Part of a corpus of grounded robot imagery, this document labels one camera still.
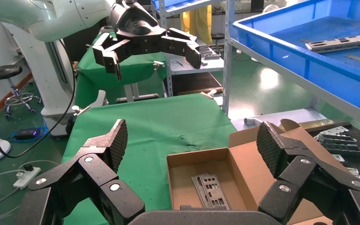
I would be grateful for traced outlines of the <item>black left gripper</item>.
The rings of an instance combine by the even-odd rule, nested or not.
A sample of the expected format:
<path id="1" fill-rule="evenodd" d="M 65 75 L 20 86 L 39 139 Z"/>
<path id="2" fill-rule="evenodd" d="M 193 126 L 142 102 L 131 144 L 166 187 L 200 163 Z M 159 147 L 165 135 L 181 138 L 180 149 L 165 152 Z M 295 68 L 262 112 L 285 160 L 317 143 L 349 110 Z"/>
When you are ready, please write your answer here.
<path id="1" fill-rule="evenodd" d="M 195 69 L 200 69 L 202 56 L 196 36 L 175 28 L 167 31 L 138 2 L 120 0 L 113 5 L 110 20 L 116 38 L 102 33 L 92 45 L 95 62 L 106 73 L 122 80 L 120 63 L 131 55 L 164 52 L 185 57 Z"/>

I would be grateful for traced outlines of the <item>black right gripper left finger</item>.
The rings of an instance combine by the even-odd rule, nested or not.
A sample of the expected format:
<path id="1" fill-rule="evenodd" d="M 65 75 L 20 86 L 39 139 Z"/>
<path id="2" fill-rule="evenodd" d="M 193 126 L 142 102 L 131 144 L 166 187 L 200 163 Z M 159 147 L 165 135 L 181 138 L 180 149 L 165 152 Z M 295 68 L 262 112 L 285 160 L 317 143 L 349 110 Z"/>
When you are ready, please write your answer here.
<path id="1" fill-rule="evenodd" d="M 30 181 L 14 223 L 61 225 L 78 203 L 90 199 L 109 224 L 129 224 L 145 204 L 117 174 L 127 143 L 124 119 L 107 134 L 89 138 L 74 157 Z"/>

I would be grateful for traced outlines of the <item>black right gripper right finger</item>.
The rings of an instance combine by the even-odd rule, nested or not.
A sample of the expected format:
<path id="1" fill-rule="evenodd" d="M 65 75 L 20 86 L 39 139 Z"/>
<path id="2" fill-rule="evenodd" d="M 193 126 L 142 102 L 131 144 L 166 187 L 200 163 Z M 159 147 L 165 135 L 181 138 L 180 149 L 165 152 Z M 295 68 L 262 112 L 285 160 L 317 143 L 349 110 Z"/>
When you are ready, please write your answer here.
<path id="1" fill-rule="evenodd" d="M 320 160 L 302 141 L 281 136 L 267 122 L 259 126 L 256 145 L 275 179 L 260 212 L 284 225 L 305 199 L 335 225 L 360 225 L 360 179 Z"/>

